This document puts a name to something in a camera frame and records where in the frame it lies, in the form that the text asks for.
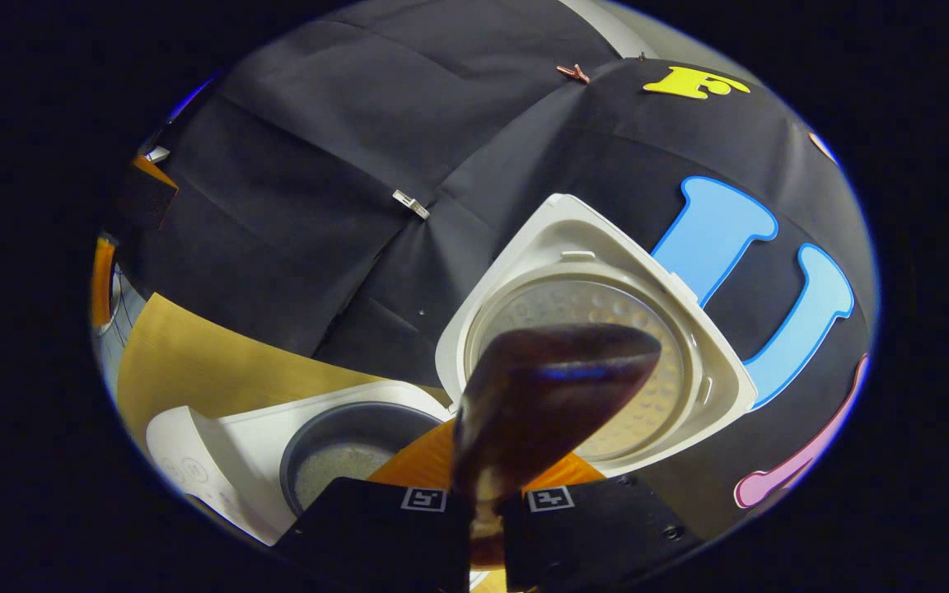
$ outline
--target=metal clip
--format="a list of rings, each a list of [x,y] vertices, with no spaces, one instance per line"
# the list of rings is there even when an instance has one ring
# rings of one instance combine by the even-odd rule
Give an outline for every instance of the metal clip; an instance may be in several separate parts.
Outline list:
[[[395,190],[395,199],[403,203],[409,210],[417,213],[424,221],[430,218],[430,212],[427,212],[427,209],[423,207],[421,203],[417,202],[417,200],[405,195],[405,192],[402,190]]]
[[[554,68],[573,80],[580,80],[580,82],[584,82],[585,84],[591,82],[591,79],[588,78],[588,75],[584,74],[584,72],[581,72],[580,64],[574,64],[573,70],[569,70],[569,68],[566,67],[561,67],[561,65],[557,65],[557,67]]]
[[[171,151],[166,150],[165,147],[154,147],[154,149],[148,151],[148,154],[146,154],[146,161],[156,164],[156,162],[163,161],[166,155],[169,154],[171,154]]]

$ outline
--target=copper clip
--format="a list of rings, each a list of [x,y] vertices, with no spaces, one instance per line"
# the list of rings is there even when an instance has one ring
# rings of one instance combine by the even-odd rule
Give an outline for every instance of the copper clip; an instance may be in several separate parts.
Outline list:
[[[573,80],[580,80],[580,82],[584,82],[585,84],[591,82],[591,79],[588,78],[588,75],[584,74],[584,72],[581,72],[581,67],[579,64],[574,64],[573,70],[569,70],[569,68],[566,67],[561,67],[561,65],[557,65],[557,67],[554,68]]]

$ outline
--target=yellow letter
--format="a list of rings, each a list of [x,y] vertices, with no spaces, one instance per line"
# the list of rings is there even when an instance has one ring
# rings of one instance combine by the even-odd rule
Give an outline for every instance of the yellow letter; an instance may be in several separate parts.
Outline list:
[[[726,95],[730,93],[731,88],[735,87],[742,93],[749,93],[749,87],[737,80],[723,78],[708,72],[690,70],[690,68],[671,65],[669,67],[671,74],[664,77],[661,82],[651,82],[645,84],[645,91],[655,91],[655,93],[669,93],[670,95],[679,95],[681,97],[690,97],[692,99],[707,99],[708,95],[698,90],[704,86],[709,93],[714,95]]]

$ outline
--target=blue letter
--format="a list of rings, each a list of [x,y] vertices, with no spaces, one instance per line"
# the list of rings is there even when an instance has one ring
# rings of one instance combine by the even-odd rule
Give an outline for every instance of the blue letter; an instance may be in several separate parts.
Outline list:
[[[705,307],[754,239],[775,239],[778,222],[760,202],[720,181],[688,177],[680,188],[686,206],[651,255]]]
[[[768,345],[746,361],[757,390],[753,409],[781,393],[814,356],[834,320],[847,318],[855,307],[848,279],[824,251],[806,243],[797,257],[805,274],[801,296]]]

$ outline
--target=inner lid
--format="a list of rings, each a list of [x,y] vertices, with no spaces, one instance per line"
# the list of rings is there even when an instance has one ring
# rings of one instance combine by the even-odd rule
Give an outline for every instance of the inner lid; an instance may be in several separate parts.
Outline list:
[[[647,303],[613,286],[587,280],[545,280],[507,294],[498,306],[479,314],[471,333],[466,374],[497,335],[560,323],[616,323],[654,335],[661,356],[643,388],[625,408],[575,450],[577,455],[599,461],[624,455],[645,446],[671,427],[682,410],[685,361],[669,324]]]

